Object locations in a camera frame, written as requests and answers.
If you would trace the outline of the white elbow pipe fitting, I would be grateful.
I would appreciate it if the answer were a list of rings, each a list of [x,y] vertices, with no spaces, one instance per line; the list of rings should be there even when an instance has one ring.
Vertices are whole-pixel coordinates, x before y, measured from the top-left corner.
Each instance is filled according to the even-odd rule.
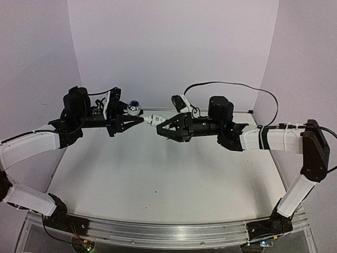
[[[168,120],[168,118],[158,114],[150,114],[144,118],[144,121],[151,127],[157,127],[159,124],[164,123],[166,120]]]

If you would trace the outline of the white plastic water faucet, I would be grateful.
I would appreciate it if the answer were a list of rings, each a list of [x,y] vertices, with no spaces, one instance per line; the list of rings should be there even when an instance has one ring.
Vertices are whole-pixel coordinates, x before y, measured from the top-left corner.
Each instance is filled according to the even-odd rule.
[[[147,123],[151,124],[151,117],[144,114],[144,110],[139,101],[131,100],[126,106],[126,113],[131,118],[131,122],[135,124]]]

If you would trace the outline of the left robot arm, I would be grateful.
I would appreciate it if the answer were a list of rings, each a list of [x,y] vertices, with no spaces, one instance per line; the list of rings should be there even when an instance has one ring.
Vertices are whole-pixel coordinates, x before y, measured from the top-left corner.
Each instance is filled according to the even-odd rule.
[[[106,128],[110,137],[144,121],[138,101],[122,102],[121,89],[104,92],[103,100],[91,105],[91,94],[75,86],[63,97],[59,119],[36,130],[1,141],[1,201],[13,207],[40,213],[59,229],[71,226],[66,204],[56,195],[42,193],[18,183],[7,169],[45,152],[64,149],[83,137],[83,129]]]

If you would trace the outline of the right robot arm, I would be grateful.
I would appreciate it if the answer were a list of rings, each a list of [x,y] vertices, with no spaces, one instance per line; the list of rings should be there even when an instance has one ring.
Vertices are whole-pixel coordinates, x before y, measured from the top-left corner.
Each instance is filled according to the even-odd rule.
[[[176,142],[189,142],[193,137],[215,135],[218,144],[230,151],[272,150],[303,156],[299,176],[278,201],[270,217],[246,225],[250,240],[292,231],[292,218],[297,207],[329,173],[330,147],[323,128],[315,120],[308,120],[305,125],[235,123],[234,105],[223,96],[211,97],[207,116],[198,118],[193,117],[192,106],[184,95],[173,96],[172,102],[178,112],[176,116],[170,119],[154,117],[160,136]]]

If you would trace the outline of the left circuit board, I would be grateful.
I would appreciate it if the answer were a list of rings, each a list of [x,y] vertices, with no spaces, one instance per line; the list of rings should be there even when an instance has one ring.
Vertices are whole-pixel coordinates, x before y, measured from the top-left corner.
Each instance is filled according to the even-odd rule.
[[[91,240],[78,239],[76,237],[71,238],[71,246],[75,252],[78,253],[88,253],[93,252],[96,243]]]

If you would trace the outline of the circuit board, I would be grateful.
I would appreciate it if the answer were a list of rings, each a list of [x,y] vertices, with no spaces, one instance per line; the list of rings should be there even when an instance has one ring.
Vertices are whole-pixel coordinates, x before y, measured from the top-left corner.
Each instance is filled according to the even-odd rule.
[[[273,247],[274,241],[273,240],[263,240],[260,241],[261,248]]]
[[[71,246],[75,252],[78,253],[88,253],[93,252],[96,243],[91,240],[78,239],[76,237],[71,238]]]

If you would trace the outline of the right circuit board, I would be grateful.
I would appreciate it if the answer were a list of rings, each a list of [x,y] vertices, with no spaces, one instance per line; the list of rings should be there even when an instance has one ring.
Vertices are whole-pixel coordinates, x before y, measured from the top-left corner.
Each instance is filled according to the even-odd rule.
[[[261,248],[273,247],[274,241],[273,240],[263,240],[260,241]]]

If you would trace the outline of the aluminium front rail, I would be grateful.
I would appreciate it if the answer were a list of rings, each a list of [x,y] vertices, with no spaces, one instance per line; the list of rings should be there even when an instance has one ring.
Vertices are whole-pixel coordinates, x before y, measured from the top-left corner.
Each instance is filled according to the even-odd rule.
[[[268,219],[168,225],[88,219],[67,215],[61,221],[44,217],[46,228],[76,239],[147,249],[203,249],[251,244],[290,235],[310,227],[304,211],[298,211],[285,226],[272,227]]]

